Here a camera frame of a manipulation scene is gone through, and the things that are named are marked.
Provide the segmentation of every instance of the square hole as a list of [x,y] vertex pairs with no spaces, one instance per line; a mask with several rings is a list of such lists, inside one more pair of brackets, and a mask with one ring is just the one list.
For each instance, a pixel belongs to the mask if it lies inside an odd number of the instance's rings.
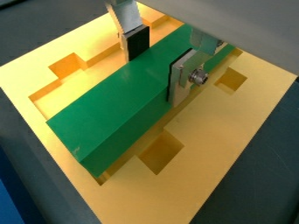
[[182,142],[165,131],[139,156],[150,170],[159,174],[183,148]]
[[221,88],[227,94],[233,95],[238,91],[246,80],[247,77],[242,73],[229,68],[227,72],[215,82],[215,86]]

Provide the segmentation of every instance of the green rectangular block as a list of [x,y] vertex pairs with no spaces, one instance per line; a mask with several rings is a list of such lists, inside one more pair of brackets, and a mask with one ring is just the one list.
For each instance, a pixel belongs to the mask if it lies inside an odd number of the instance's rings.
[[171,109],[166,99],[170,65],[191,48],[190,35],[191,27],[185,25],[47,122],[95,177]]

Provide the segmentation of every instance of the screw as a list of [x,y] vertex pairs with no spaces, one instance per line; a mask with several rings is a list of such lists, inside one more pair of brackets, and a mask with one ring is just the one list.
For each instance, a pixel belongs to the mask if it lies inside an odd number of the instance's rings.
[[195,69],[190,75],[190,82],[198,86],[203,85],[209,80],[209,74],[202,69]]

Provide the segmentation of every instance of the yellow board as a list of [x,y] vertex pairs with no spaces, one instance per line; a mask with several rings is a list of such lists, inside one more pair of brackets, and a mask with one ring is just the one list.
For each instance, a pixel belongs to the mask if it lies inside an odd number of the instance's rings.
[[[154,44],[182,23],[139,7]],[[125,64],[106,15],[0,67],[0,87],[103,223],[190,223],[295,76],[237,50],[101,185],[46,121]]]

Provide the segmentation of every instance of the silver clamp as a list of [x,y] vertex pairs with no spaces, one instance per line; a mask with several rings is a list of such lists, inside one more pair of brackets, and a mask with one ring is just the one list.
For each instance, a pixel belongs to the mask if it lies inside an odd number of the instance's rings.
[[201,86],[209,80],[203,64],[214,56],[222,41],[207,33],[193,29],[190,49],[173,63],[169,85],[169,102],[177,107],[191,92],[193,84]]
[[126,61],[150,47],[150,27],[143,25],[135,0],[107,0],[109,13],[115,21]]

